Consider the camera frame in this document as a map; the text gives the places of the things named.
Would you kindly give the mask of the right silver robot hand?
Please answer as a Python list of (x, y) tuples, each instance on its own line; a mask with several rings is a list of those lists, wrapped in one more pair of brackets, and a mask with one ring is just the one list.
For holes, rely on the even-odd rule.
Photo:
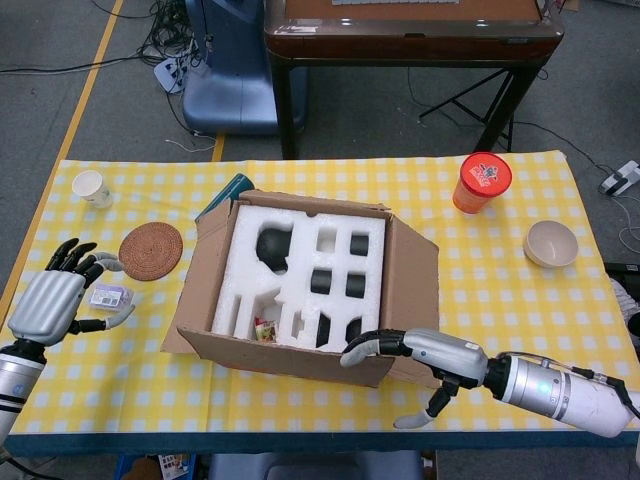
[(477, 344), (432, 329), (379, 329), (365, 332), (343, 350), (340, 365), (355, 366), (370, 356), (408, 357), (427, 366), (440, 386), (426, 407), (394, 421), (401, 430), (418, 429), (434, 421), (457, 396), (460, 388), (474, 389), (484, 382), (489, 358)]

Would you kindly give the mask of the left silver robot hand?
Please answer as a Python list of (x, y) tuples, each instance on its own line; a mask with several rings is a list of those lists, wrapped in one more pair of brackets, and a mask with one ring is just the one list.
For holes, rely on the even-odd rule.
[(135, 311), (130, 304), (105, 319), (76, 318), (89, 287), (104, 272), (124, 269), (115, 255), (97, 252), (96, 247), (95, 242), (71, 238), (55, 250), (45, 268), (31, 279), (8, 320), (16, 340), (50, 347), (69, 334), (113, 329)]

